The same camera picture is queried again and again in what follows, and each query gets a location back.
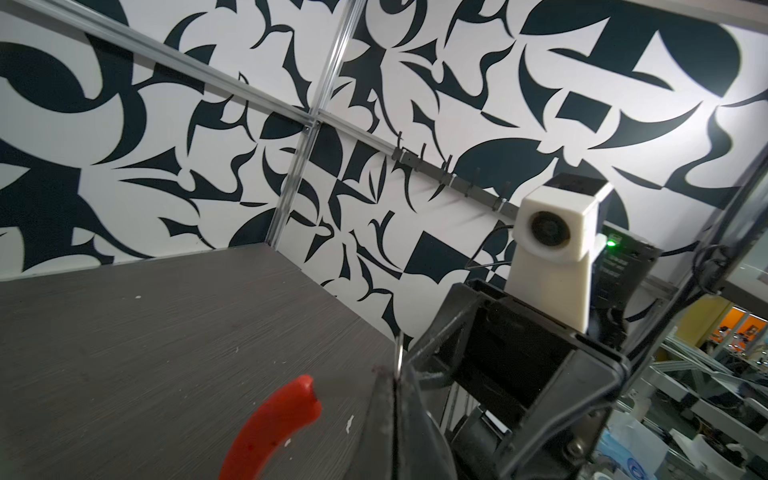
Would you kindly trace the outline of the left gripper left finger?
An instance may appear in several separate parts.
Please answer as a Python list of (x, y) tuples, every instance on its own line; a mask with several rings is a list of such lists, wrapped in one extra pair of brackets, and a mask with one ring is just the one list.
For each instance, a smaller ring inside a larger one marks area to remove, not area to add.
[(396, 381), (391, 370), (377, 373), (358, 445), (344, 479), (396, 478)]

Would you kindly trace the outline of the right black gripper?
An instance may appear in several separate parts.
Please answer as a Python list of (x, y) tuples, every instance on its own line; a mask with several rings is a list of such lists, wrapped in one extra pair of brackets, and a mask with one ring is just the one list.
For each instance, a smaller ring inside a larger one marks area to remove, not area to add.
[(576, 478), (629, 377), (616, 350), (480, 280), (451, 287), (405, 366), (479, 403), (448, 434), (461, 479)]

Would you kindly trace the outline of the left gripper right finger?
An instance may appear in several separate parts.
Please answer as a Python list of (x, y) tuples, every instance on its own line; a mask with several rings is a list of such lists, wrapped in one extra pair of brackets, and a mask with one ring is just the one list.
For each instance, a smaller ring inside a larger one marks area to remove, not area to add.
[(410, 366), (402, 367), (395, 383), (395, 478), (457, 478), (448, 442), (425, 408)]

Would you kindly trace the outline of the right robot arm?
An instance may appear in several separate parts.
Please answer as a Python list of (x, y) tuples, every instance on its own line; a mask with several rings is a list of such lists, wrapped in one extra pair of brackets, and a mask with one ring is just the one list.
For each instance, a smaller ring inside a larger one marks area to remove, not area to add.
[[(587, 333), (480, 279), (454, 285), (400, 368), (394, 479), (574, 479), (630, 376), (626, 306), (659, 258), (605, 226)], [(479, 406), (448, 433), (428, 426), (420, 394), (449, 384)]]

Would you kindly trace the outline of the black wall hook rack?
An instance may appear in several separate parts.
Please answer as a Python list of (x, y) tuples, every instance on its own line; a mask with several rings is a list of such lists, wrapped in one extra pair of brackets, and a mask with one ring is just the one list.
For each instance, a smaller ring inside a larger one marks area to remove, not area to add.
[(461, 194), (464, 198), (469, 198), (480, 205), (488, 208), (494, 213), (506, 217), (511, 222), (516, 220), (519, 208), (511, 202), (513, 193), (510, 181), (504, 183), (501, 194), (490, 193), (479, 185), (480, 169), (477, 168), (469, 180), (448, 171), (449, 163), (444, 161), (440, 167), (432, 165), (423, 159), (423, 155), (417, 155), (413, 151), (401, 146), (401, 135), (399, 133), (397, 144), (393, 150), (391, 158), (398, 165), (410, 167), (413, 172), (426, 175), (436, 181), (439, 187), (446, 187)]

